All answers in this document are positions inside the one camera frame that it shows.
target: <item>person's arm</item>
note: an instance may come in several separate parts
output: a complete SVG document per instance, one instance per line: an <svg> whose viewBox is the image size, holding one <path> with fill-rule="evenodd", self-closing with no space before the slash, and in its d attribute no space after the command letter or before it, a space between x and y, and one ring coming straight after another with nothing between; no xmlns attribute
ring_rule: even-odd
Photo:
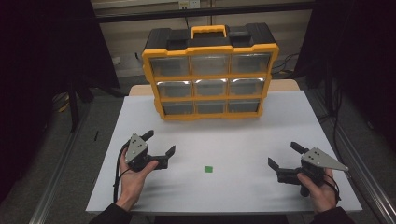
<svg viewBox="0 0 396 224"><path fill-rule="evenodd" d="M325 170L324 179L333 184L332 169ZM314 221L311 224L327 224L327 223L355 223L341 207L336 207L337 201L334 190L328 185L318 187L312 180L302 174L297 174L300 182L309 189L309 196L315 211Z"/></svg>
<svg viewBox="0 0 396 224"><path fill-rule="evenodd" d="M142 171L134 172L129 169L125 162L125 154L128 149L122 151L120 158L121 194L116 203L112 203L105 211L91 220L90 224L128 224L132 215L129 211L137 203L145 184L146 177L158 165L157 161L151 161Z"/></svg>

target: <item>white table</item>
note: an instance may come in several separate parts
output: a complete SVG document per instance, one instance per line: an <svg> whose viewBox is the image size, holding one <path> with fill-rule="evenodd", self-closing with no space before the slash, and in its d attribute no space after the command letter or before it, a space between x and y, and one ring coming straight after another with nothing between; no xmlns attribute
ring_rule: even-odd
<svg viewBox="0 0 396 224"><path fill-rule="evenodd" d="M87 211L98 213L112 203L116 160L121 146L148 130L148 154L163 155L172 145L176 153L167 170L154 171L146 181L133 212L146 215L246 215L312 211L300 187L277 183L267 158L280 167L300 166L301 155L290 148L295 141L319 147L335 158L303 91L270 91L264 113L256 119L164 121L153 96L126 97ZM213 173L206 173L212 166ZM339 203L347 211L361 205L346 175L334 171L341 190Z"/></svg>

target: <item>green block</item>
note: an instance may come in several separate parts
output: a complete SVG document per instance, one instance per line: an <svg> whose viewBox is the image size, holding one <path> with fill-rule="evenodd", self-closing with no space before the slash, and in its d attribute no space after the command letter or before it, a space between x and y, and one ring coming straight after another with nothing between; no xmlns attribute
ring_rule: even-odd
<svg viewBox="0 0 396 224"><path fill-rule="evenodd" d="M213 167L212 166L206 166L205 167L205 173L213 173Z"/></svg>

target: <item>white wall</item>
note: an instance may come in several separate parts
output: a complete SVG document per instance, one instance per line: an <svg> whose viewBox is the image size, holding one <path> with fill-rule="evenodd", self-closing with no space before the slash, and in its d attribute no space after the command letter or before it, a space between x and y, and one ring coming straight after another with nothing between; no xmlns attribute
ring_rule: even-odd
<svg viewBox="0 0 396 224"><path fill-rule="evenodd" d="M201 7L235 7L287 2L301 2L301 0L202 0ZM92 0L92 5L97 16L178 9L178 2L173 0ZM266 12L188 18L188 22L189 26L210 23L238 26L250 22L266 22L280 48L276 63L282 63L285 57L300 51L310 15L311 10ZM101 24L110 54L113 58L120 57L120 64L115 65L118 77L143 75L141 62L134 54L137 52L139 56L141 55L151 29L163 27L186 29L187 25L184 18ZM297 57L290 60L288 69L294 67L296 60Z"/></svg>

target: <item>storage organizer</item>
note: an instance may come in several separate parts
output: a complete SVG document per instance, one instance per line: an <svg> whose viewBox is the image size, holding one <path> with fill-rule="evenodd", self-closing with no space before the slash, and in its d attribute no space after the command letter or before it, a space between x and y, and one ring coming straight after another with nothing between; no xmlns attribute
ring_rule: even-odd
<svg viewBox="0 0 396 224"><path fill-rule="evenodd" d="M278 51L265 23L153 29L143 69L162 119L253 118Z"/></svg>

